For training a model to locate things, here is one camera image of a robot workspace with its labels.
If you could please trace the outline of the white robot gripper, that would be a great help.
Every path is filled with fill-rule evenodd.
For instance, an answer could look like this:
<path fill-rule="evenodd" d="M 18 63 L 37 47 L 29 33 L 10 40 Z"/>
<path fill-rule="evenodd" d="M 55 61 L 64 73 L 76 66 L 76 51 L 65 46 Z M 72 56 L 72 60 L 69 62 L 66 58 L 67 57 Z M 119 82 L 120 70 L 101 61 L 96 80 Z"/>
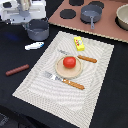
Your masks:
<path fill-rule="evenodd" d="M 45 0 L 0 0 L 0 18 L 11 24 L 24 24 L 46 17 Z"/>

